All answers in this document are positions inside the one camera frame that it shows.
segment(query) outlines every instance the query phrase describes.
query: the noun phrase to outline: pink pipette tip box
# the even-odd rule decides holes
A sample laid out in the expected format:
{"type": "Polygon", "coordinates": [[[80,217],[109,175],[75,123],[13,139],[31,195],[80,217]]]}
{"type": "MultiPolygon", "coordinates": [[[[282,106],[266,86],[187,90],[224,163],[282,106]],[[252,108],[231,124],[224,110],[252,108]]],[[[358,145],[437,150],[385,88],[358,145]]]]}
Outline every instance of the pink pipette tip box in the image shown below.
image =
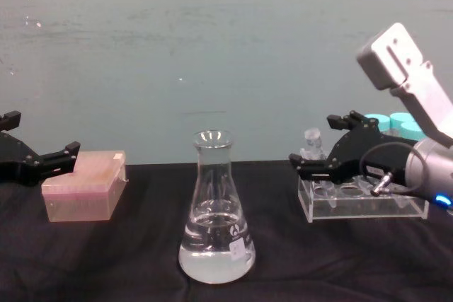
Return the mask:
{"type": "Polygon", "coordinates": [[[112,216],[127,179],[124,151],[80,151],[74,172],[41,186],[49,221],[102,221],[112,216]]]}

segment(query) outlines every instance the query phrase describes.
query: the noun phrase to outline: teal cap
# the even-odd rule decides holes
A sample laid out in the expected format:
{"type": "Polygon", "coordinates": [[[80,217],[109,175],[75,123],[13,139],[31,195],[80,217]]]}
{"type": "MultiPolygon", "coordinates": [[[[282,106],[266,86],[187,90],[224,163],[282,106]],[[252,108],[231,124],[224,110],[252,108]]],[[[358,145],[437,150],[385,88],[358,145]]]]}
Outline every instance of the teal cap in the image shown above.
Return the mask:
{"type": "Polygon", "coordinates": [[[414,141],[420,141],[421,139],[426,138],[426,135],[418,126],[417,122],[405,122],[401,124],[400,133],[401,137],[414,141]]]}
{"type": "Polygon", "coordinates": [[[365,115],[365,117],[379,120],[379,125],[377,127],[379,128],[380,132],[390,129],[390,118],[386,115],[380,115],[379,113],[369,113],[368,115],[365,115]]]}
{"type": "Polygon", "coordinates": [[[407,112],[395,112],[390,115],[390,128],[400,130],[401,124],[415,122],[412,115],[407,112]]]}

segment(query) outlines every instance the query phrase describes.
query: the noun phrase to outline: flask label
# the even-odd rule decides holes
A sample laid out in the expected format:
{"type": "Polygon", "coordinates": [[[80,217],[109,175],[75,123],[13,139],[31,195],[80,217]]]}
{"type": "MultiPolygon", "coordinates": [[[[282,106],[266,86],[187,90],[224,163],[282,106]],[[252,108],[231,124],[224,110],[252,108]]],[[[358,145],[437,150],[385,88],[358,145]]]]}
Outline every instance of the flask label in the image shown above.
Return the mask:
{"type": "Polygon", "coordinates": [[[246,255],[246,245],[243,242],[243,238],[234,240],[229,244],[229,251],[231,253],[231,260],[236,261],[246,255]]]}
{"type": "Polygon", "coordinates": [[[237,224],[234,224],[233,226],[231,226],[231,228],[229,229],[229,233],[233,237],[236,236],[237,234],[239,234],[239,226],[237,224]]]}

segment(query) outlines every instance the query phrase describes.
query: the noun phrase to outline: cable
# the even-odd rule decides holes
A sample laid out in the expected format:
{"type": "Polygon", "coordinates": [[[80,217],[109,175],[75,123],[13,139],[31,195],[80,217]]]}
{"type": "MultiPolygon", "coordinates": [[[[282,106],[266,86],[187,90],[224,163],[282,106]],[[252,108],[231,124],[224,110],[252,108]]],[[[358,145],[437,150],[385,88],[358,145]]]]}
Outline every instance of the cable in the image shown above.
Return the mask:
{"type": "Polygon", "coordinates": [[[383,143],[383,144],[378,144],[376,146],[373,146],[370,150],[368,150],[367,152],[365,152],[363,154],[363,156],[360,158],[360,162],[359,162],[359,170],[360,170],[360,175],[363,176],[363,178],[371,185],[374,186],[374,184],[369,180],[368,176],[365,174],[365,171],[364,171],[364,163],[365,163],[365,159],[366,157],[368,157],[371,153],[375,152],[376,150],[378,149],[381,149],[385,146],[401,146],[401,147],[404,147],[406,149],[410,149],[411,150],[411,153],[413,153],[419,160],[420,162],[422,163],[422,180],[421,182],[414,186],[414,187],[409,187],[407,190],[398,190],[398,191],[389,191],[390,193],[394,193],[394,194],[408,194],[410,192],[413,192],[413,191],[416,191],[418,189],[420,189],[427,181],[428,181],[428,178],[429,178],[429,169],[428,169],[428,165],[425,161],[425,159],[423,159],[423,156],[421,155],[420,152],[418,152],[413,146],[409,145],[409,144],[406,144],[406,143],[403,143],[402,141],[389,141],[387,143],[383,143]]]}

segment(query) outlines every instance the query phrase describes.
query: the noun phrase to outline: glass flask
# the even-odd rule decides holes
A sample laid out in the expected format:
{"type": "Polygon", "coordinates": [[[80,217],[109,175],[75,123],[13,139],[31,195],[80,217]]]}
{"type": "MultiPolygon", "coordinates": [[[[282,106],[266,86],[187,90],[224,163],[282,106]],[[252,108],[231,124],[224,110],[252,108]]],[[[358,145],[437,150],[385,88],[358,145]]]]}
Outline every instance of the glass flask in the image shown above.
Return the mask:
{"type": "Polygon", "coordinates": [[[242,277],[255,262],[255,247],[231,176],[232,135],[207,130],[195,134],[198,177],[179,263],[204,283],[226,283],[242,277]]]}

